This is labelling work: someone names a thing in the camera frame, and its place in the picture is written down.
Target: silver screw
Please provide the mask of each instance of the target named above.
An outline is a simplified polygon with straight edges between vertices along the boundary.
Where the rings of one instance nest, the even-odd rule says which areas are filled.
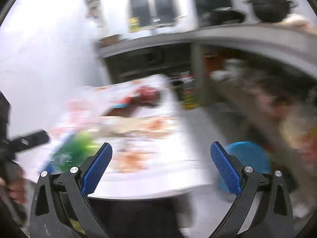
[[[43,172],[41,172],[41,176],[42,176],[42,177],[47,176],[47,171],[43,171]]]
[[[246,166],[244,169],[245,169],[245,171],[247,173],[252,173],[253,172],[253,168],[251,166]]]
[[[78,171],[78,167],[77,166],[73,166],[70,170],[69,170],[72,174],[76,173]]]
[[[281,177],[282,173],[281,173],[281,171],[275,171],[275,175],[278,176],[278,177]]]

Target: green object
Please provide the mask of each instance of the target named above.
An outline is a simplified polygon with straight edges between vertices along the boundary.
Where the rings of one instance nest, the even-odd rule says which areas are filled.
[[[92,134],[85,131],[65,142],[52,158],[53,167],[66,172],[73,166],[80,166],[87,157],[95,155],[98,151],[93,139]]]

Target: human hand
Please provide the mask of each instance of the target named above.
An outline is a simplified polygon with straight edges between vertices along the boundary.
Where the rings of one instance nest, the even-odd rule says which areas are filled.
[[[25,200],[25,189],[24,189],[24,179],[23,176],[23,170],[20,169],[17,173],[18,179],[16,181],[13,181],[9,183],[7,186],[9,189],[9,195],[11,198],[13,198],[14,202],[18,204],[24,204],[26,202]],[[0,186],[6,186],[5,181],[0,177]]]

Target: table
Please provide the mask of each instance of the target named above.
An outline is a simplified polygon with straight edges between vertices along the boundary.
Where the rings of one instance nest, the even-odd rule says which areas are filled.
[[[105,111],[112,94],[124,96],[125,90],[132,86],[150,85],[161,89],[161,103],[155,108],[140,107],[134,116],[151,117],[171,115],[175,119],[175,129],[164,139],[151,139],[156,153],[151,155],[148,169],[137,173],[118,173],[111,164],[104,172],[95,192],[89,197],[102,199],[149,199],[176,196],[189,189],[212,183],[208,173],[210,166],[200,158],[195,150],[191,136],[180,119],[180,104],[170,87],[169,79],[163,75],[154,75],[137,81],[115,84],[93,89],[92,101],[98,115]],[[37,182],[40,172],[52,156],[52,153],[72,133],[68,130],[63,137],[53,139],[32,151],[17,155],[17,162],[25,169],[26,178]],[[125,137],[102,137],[98,142],[108,142],[113,148],[113,158],[118,153]]]

